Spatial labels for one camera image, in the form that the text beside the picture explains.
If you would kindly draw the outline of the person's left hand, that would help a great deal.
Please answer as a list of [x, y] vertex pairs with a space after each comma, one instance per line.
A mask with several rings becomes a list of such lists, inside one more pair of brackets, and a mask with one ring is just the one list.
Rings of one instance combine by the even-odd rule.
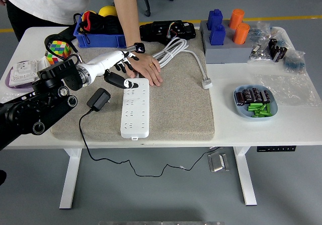
[[135, 78], [136, 74], [141, 74], [144, 78], [148, 79], [151, 86], [160, 86], [163, 79], [160, 75], [161, 68], [159, 62], [149, 54], [146, 53], [136, 53], [133, 54], [139, 58], [139, 60], [134, 60], [130, 58], [130, 64], [133, 70], [126, 67], [126, 74], [130, 78]]

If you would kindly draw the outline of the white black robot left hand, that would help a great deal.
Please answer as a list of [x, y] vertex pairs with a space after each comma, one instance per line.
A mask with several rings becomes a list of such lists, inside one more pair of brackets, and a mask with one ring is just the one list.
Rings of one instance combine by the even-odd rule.
[[81, 63], [77, 66], [77, 70], [83, 82], [83, 87], [92, 84], [96, 77], [104, 76], [104, 80], [116, 87], [122, 89], [138, 88], [138, 84], [126, 80], [124, 77], [110, 72], [109, 69], [113, 66], [118, 71], [126, 73], [125, 66], [133, 70], [128, 58], [133, 58], [138, 61], [139, 58], [128, 51], [114, 51], [110, 53], [101, 54], [92, 59], [88, 63]]

